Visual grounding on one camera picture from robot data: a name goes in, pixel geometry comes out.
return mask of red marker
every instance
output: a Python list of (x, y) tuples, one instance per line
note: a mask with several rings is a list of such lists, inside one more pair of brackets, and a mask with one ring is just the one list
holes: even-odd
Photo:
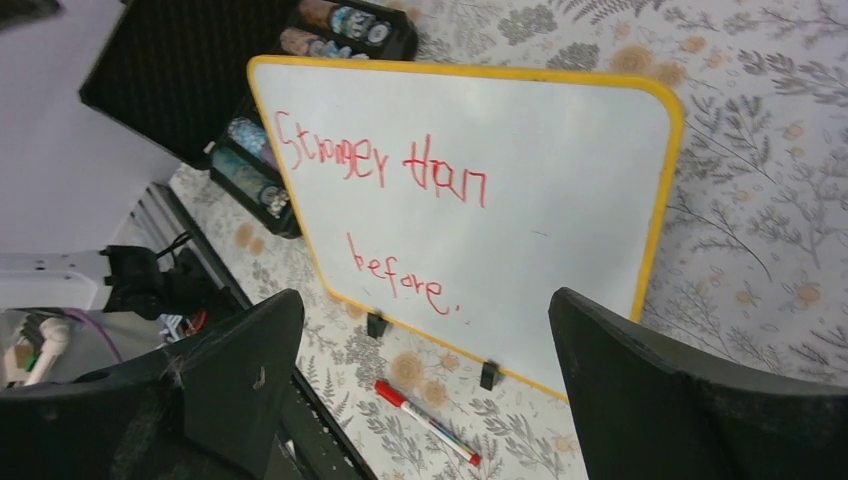
[(377, 383), (374, 384), (374, 389), (377, 390), (377, 393), (379, 393), (381, 397), (388, 400), (389, 403), (399, 407), (401, 410), (408, 413), (409, 416), (418, 420), (418, 423), (424, 425), (424, 427), (427, 428), (427, 430), (429, 430), (433, 435), (439, 437), (443, 442), (448, 444), (448, 446), (464, 458), (465, 461), (475, 467), (480, 466), (480, 455), (474, 453), (468, 445), (460, 442), (458, 438), (448, 431), (448, 429), (439, 425), (439, 423), (430, 418), (429, 415), (421, 411), (415, 405), (409, 403), (409, 400), (407, 400), (403, 394), (392, 388), (388, 383), (383, 380), (377, 380)]

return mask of black clip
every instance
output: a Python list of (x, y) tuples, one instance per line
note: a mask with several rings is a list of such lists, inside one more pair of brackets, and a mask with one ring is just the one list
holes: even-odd
[(488, 391), (492, 391), (492, 387), (497, 383), (498, 364), (495, 362), (486, 362), (483, 364), (483, 373), (480, 374), (480, 386)]
[(366, 331), (371, 338), (380, 338), (386, 332), (386, 327), (389, 322), (383, 318), (383, 314), (377, 310), (376, 313), (369, 313), (367, 319)]

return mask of table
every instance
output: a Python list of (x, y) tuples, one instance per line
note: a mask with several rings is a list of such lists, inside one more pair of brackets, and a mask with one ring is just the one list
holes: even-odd
[[(754, 368), (848, 385), (848, 4), (406, 0), (419, 61), (650, 75), (686, 107), (644, 325)], [(254, 302), (301, 292), (298, 365), (381, 478), (585, 478), (568, 406), (400, 328), (365, 335), (303, 240), (208, 176), (171, 186)], [(483, 454), (479, 471), (372, 391), (387, 376)]]

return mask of whiteboard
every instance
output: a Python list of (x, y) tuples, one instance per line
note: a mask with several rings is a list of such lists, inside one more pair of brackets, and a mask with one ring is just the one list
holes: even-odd
[(269, 56), (248, 75), (332, 294), (563, 398), (552, 294), (637, 319), (682, 133), (670, 90)]

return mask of leaf pattern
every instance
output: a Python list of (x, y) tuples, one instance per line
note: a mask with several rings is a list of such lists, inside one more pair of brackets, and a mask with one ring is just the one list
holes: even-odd
[[(674, 88), (684, 143), (643, 325), (764, 371), (848, 385), (848, 3), (378, 3), (415, 12), (418, 61), (635, 66)], [(400, 328), (371, 339), (364, 315), (325, 294), (303, 240), (264, 232), (205, 172), (182, 167), (171, 186), (251, 300), (301, 292), (298, 368), (378, 478), (586, 478), (566, 403), (511, 378), (483, 391), (478, 363)], [(244, 224), (265, 243), (257, 257), (235, 245)], [(407, 352), (420, 361), (410, 398), (481, 453), (479, 469), (374, 395)]]

